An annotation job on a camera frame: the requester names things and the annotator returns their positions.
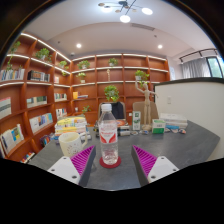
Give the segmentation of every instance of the chair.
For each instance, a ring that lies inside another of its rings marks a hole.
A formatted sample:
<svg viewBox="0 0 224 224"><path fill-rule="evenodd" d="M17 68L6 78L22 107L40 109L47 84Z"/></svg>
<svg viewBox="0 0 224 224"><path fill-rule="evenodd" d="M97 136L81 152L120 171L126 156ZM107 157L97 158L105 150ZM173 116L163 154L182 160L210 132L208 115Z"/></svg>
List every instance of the chair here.
<svg viewBox="0 0 224 224"><path fill-rule="evenodd" d="M141 124L144 124L144 103L145 101L135 102L133 103L133 111L140 111L141 112ZM151 119L159 119L158 111L156 104L150 101L151 106Z"/></svg>
<svg viewBox="0 0 224 224"><path fill-rule="evenodd" d="M98 120L101 116L101 105L104 103L111 103L112 104L112 114L114 117L118 119L125 119L126 120L126 109L125 104L123 102L103 102L99 104L98 109Z"/></svg>

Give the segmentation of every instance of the wooden cabinet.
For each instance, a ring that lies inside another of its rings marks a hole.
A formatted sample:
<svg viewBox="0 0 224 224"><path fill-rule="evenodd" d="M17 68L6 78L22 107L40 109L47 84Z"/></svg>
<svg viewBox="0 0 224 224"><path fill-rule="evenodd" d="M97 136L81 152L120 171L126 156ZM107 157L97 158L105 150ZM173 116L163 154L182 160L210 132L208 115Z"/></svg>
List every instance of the wooden cabinet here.
<svg viewBox="0 0 224 224"><path fill-rule="evenodd" d="M150 74L147 81L151 91L153 91L154 83L170 80L166 59L149 55L119 53L90 55L71 61L37 37L22 34L18 41L21 45L13 55L11 64L13 64L13 69L22 66L25 69L24 77L21 80L0 81L0 100L11 97L12 111L11 114L0 119L0 134L20 124L24 140L10 151L6 159L20 161L30 151L38 153L42 149L40 138L54 132L54 125L57 122L56 109L66 108L67 115L72 116L82 114L83 108L89 105L91 111L86 112L85 116L87 122L94 125L98 120L99 104L108 102L104 89L108 85L114 85L119 91L119 101L125 103L127 121L131 124L132 117L129 113L132 112L133 103L144 101L144 95L135 88L135 72L142 70ZM42 48L50 51L51 62L35 57L35 53ZM6 69L9 58L10 55L5 58L1 70ZM118 64L110 67L110 58L116 58ZM68 69L61 68L59 65L60 61L64 60L67 62ZM79 69L78 63L82 60L88 60L90 67ZM31 70L49 74L49 81L28 80L28 72ZM86 74L85 83L81 83L80 78L76 77L80 72ZM88 98L73 99L73 92L88 95ZM67 99L56 101L55 93L66 93ZM47 96L47 104L28 108L26 100L38 96ZM29 119L45 113L52 114L53 123L33 133Z"/></svg>

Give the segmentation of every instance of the white wall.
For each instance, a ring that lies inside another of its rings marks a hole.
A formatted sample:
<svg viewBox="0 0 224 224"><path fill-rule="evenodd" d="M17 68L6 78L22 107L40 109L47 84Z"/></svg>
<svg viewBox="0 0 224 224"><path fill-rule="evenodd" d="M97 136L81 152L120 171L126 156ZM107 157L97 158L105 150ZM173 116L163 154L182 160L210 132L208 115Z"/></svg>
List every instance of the white wall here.
<svg viewBox="0 0 224 224"><path fill-rule="evenodd" d="M158 113L183 114L220 137L208 161L224 157L224 84L189 82L156 86Z"/></svg>
<svg viewBox="0 0 224 224"><path fill-rule="evenodd" d="M177 62L174 61L173 59L171 59L170 57L167 57L167 60L168 60L168 65L169 65L169 70L170 70L170 78L171 78L170 67L172 67L174 69L174 73L175 73L175 80L183 79L183 73L182 73L181 65L177 64Z"/></svg>

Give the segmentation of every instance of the box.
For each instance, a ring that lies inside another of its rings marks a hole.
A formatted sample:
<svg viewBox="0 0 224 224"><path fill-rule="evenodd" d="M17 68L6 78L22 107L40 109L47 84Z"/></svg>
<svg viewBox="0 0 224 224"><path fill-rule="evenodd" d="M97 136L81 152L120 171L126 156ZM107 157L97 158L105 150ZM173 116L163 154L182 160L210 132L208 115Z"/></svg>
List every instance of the box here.
<svg viewBox="0 0 224 224"><path fill-rule="evenodd" d="M133 111L132 112L132 129L140 130L141 128L141 112Z"/></svg>
<svg viewBox="0 0 224 224"><path fill-rule="evenodd" d="M162 134L164 133L166 122L162 119L152 119L152 133Z"/></svg>

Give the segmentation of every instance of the ceiling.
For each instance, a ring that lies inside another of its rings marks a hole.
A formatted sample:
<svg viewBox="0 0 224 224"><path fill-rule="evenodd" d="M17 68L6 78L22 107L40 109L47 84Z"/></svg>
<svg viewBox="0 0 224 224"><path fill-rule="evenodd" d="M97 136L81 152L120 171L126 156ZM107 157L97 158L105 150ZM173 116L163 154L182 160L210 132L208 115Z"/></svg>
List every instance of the ceiling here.
<svg viewBox="0 0 224 224"><path fill-rule="evenodd" d="M152 15L145 15L141 8L129 10L129 23L120 22L121 13L113 7L104 13L101 0L66 0L56 4L31 21L24 32L33 34L61 51L69 59L99 53L138 53L160 57L179 57L198 50L215 48L211 40L187 15L161 0L136 0L134 5L150 8ZM119 5L110 0L107 5ZM133 27L141 24L154 28Z"/></svg>

